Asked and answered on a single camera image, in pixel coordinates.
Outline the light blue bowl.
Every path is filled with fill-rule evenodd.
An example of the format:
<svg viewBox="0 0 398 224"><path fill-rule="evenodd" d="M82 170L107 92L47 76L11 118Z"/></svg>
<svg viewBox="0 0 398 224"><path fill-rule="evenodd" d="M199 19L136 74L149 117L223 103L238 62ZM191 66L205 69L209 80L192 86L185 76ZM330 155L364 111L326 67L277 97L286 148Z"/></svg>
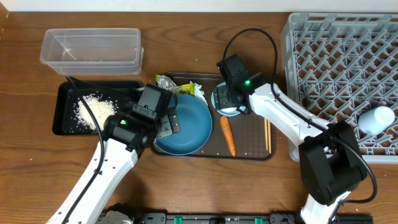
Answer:
<svg viewBox="0 0 398 224"><path fill-rule="evenodd" d="M226 83L223 82L223 83L220 83L219 85L217 85L216 87L225 86L225 85L226 85ZM211 103L212 103L212 105L213 105L213 107L215 109L215 99L214 99L214 93L213 92L211 94ZM241 111L244 111L246 109L246 107L245 106L240 106L239 109ZM222 110L217 110L217 112L220 115L227 116L227 117L233 117L233 116L241 114L241 112L239 112L237 110L237 108L226 108L226 109L222 109Z"/></svg>

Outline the dark blue plate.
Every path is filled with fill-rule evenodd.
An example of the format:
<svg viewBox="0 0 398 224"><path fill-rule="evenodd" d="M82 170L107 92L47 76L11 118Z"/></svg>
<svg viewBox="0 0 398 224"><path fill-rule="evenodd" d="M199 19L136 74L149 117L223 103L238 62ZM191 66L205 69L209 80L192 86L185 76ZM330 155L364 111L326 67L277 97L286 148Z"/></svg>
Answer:
<svg viewBox="0 0 398 224"><path fill-rule="evenodd" d="M209 140L213 121L206 104L190 95L177 95L175 108L180 132L156 140L154 146L174 156L199 150Z"/></svg>

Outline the white rice pile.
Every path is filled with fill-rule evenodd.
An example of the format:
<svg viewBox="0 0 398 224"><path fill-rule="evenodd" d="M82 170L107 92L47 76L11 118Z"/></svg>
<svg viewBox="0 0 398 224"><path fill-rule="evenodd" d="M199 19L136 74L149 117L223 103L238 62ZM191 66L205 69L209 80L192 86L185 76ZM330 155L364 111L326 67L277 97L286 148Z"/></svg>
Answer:
<svg viewBox="0 0 398 224"><path fill-rule="evenodd" d="M86 101L86 104L94 114L99 124L100 130L104 129L104 123L106 119L115 114L119 109L115 102L111 101L110 99L102 100L100 96L97 96L93 93L89 95L83 95L83 99ZM78 124L82 125L85 131L97 131L95 122L80 99L78 99L78 102L73 105L73 110L75 112L75 117L73 119L76 120Z"/></svg>

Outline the light blue cup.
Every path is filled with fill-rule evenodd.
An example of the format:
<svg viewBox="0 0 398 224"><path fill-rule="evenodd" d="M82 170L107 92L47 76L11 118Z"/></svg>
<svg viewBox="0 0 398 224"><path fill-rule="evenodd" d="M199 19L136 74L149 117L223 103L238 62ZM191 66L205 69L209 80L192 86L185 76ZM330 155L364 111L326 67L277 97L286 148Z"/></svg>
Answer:
<svg viewBox="0 0 398 224"><path fill-rule="evenodd" d="M388 128L395 120L392 109L386 106L378 106L358 119L359 129L365 134L378 135Z"/></svg>

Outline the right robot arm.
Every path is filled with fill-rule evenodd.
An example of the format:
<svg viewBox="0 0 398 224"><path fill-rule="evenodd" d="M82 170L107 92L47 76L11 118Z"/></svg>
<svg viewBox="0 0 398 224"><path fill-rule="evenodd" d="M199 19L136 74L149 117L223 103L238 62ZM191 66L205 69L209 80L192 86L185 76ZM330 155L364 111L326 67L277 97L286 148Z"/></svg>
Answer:
<svg viewBox="0 0 398 224"><path fill-rule="evenodd" d="M331 124L303 109L262 73L224 72L226 83L213 90L218 110L245 106L270 121L296 146L302 182L308 191L300 212L304 223L331 223L348 195L372 173L352 127Z"/></svg>

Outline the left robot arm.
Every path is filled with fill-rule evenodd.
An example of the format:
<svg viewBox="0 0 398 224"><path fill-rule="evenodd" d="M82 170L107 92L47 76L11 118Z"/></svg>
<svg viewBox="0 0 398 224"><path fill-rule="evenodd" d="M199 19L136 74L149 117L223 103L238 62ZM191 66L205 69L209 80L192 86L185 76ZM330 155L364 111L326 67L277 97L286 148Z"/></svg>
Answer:
<svg viewBox="0 0 398 224"><path fill-rule="evenodd" d="M124 176L151 147L162 119L174 113L175 93L147 85L137 103L109 116L93 158L49 223L95 223Z"/></svg>

